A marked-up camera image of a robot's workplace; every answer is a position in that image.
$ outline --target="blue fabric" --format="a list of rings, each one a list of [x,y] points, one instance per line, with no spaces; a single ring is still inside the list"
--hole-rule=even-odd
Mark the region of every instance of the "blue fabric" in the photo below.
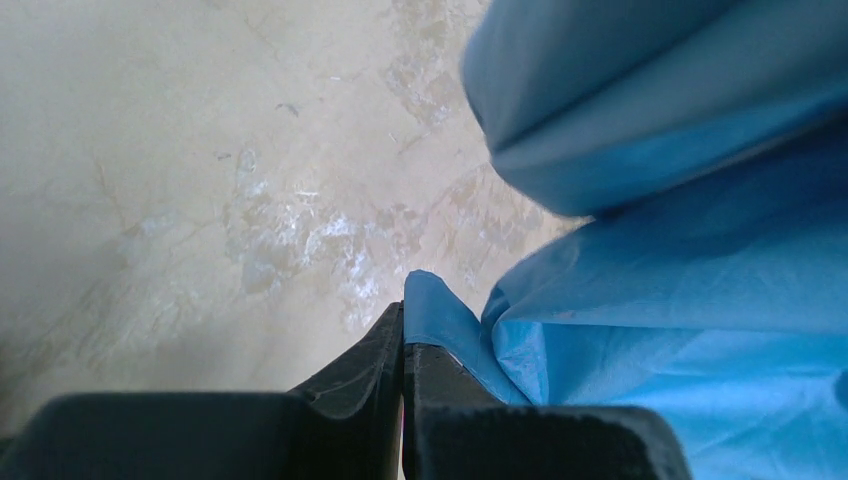
[[[632,3],[494,0],[494,167],[596,219],[479,321],[413,272],[406,340],[507,403],[653,409],[697,479],[848,478],[848,2]]]

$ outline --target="blue cover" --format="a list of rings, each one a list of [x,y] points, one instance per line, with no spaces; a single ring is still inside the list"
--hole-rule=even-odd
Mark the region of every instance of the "blue cover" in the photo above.
[[[631,3],[494,1],[463,67],[493,164],[596,220],[480,321],[410,274],[406,340],[508,403],[653,409],[697,479],[848,478],[848,2]]]

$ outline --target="marble floor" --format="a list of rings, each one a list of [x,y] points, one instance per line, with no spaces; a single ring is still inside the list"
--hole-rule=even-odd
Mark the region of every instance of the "marble floor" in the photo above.
[[[7,0],[0,435],[85,390],[283,390],[425,268],[569,228],[487,163],[480,0]]]

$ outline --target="beige marble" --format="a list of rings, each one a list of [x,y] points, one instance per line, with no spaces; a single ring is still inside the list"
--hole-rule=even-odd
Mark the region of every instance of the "beige marble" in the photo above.
[[[6,0],[0,434],[80,390],[287,389],[408,271],[479,310],[570,223],[487,164],[478,0]]]

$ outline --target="black object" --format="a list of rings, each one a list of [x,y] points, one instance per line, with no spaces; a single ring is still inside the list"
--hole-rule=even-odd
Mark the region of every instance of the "black object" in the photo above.
[[[656,415],[502,405],[441,348],[404,347],[399,303],[288,393],[54,400],[3,454],[0,478],[395,478],[401,394],[409,479],[689,478]]]

